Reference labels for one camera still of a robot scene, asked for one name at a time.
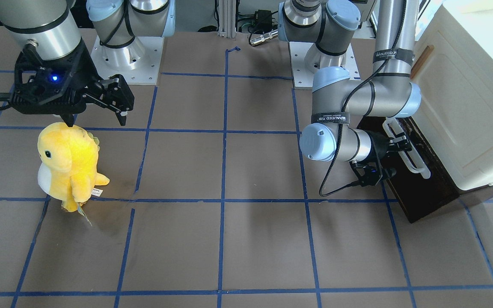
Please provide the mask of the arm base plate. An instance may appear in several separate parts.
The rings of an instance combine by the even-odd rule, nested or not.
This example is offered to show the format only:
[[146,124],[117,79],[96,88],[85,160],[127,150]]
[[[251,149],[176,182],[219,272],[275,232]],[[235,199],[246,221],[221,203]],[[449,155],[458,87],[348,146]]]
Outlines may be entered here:
[[314,43],[290,41],[289,51],[295,89],[311,89],[315,72],[329,66],[342,66],[348,70],[351,80],[360,80],[351,45],[346,53],[329,56],[318,50]]
[[156,85],[164,42],[162,37],[136,37],[129,46],[112,49],[96,37],[91,57],[104,79],[121,74],[129,85]]

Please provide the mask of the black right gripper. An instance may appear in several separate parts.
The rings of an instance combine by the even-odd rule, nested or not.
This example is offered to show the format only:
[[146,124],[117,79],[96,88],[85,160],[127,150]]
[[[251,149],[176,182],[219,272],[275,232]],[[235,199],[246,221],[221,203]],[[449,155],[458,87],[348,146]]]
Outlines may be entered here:
[[55,60],[41,59],[34,45],[25,44],[16,60],[9,105],[26,115],[58,115],[71,128],[87,101],[111,110],[125,126],[134,99],[123,75],[101,80],[84,40],[80,40],[70,54]]

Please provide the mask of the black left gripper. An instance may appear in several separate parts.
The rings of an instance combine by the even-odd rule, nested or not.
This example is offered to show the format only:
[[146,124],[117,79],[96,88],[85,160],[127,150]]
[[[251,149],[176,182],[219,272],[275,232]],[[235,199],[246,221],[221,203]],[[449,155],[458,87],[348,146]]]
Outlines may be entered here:
[[391,138],[385,134],[378,133],[376,131],[366,131],[371,140],[371,150],[366,157],[366,161],[376,162],[376,160],[382,160],[387,152],[409,152],[413,149],[411,140],[406,134],[398,134],[395,138]]

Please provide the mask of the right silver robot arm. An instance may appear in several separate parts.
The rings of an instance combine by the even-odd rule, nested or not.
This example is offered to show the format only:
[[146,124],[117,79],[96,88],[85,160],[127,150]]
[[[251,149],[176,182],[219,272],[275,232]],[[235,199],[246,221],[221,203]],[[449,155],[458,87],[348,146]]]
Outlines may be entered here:
[[0,94],[26,115],[55,115],[71,127],[74,115],[96,104],[125,125],[134,108],[129,83],[155,77],[141,38],[170,37],[175,31],[173,0],[88,0],[86,11],[97,31],[90,53],[66,0],[0,0],[0,21],[21,52],[14,89]]

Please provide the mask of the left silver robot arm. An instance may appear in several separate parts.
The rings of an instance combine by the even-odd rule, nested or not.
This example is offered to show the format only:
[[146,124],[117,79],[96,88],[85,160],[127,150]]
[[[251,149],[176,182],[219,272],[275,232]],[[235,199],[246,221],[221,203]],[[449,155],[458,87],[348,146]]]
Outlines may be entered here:
[[[286,0],[279,6],[279,39],[313,43],[318,55],[341,59],[360,24],[348,0]],[[384,156],[389,139],[350,127],[351,116],[404,118],[416,113],[421,90],[410,80],[418,2],[383,0],[378,16],[374,75],[353,80],[340,63],[320,64],[312,85],[311,123],[300,149],[311,160],[351,161]]]

